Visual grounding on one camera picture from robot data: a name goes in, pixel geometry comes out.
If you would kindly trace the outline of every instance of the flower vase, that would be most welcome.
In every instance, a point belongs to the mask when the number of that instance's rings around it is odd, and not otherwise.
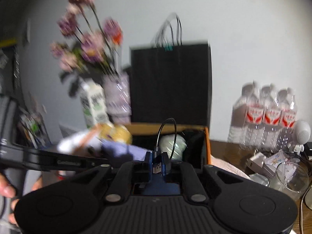
[[[115,124],[129,124],[131,107],[128,75],[105,75],[103,81],[107,113]]]

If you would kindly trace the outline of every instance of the white box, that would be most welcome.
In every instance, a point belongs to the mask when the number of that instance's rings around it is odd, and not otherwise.
[[[103,88],[92,80],[82,83],[82,88],[84,91],[81,93],[80,100],[87,127],[109,122]]]
[[[261,152],[258,152],[253,157],[247,160],[247,167],[253,170],[255,173],[262,174],[262,166],[264,164],[265,159],[266,156]]]

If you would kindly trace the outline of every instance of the black paper bag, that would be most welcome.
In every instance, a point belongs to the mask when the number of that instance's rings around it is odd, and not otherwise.
[[[209,127],[211,51],[208,43],[132,49],[132,122]]]

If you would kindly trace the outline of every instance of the red label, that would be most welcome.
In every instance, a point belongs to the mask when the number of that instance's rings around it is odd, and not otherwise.
[[[277,126],[280,120],[281,110],[279,109],[266,109],[263,117],[263,123],[268,125]]]
[[[246,121],[253,124],[260,124],[263,117],[263,107],[249,106],[246,112]]]
[[[296,120],[296,114],[297,113],[292,110],[283,111],[280,118],[280,125],[285,128],[292,128]]]

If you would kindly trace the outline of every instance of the human hand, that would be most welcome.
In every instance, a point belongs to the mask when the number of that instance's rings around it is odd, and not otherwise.
[[[40,188],[42,188],[42,177],[40,177],[35,184],[32,186],[32,191],[38,190]],[[10,185],[9,181],[6,179],[6,177],[4,177],[2,174],[0,174],[0,195],[7,197],[7,198],[13,198],[15,196],[15,189]],[[12,201],[11,203],[11,208],[12,210],[14,210],[17,202],[19,199],[16,199],[14,201]],[[8,216],[8,220],[10,223],[12,224],[17,224],[14,214],[10,214]]]

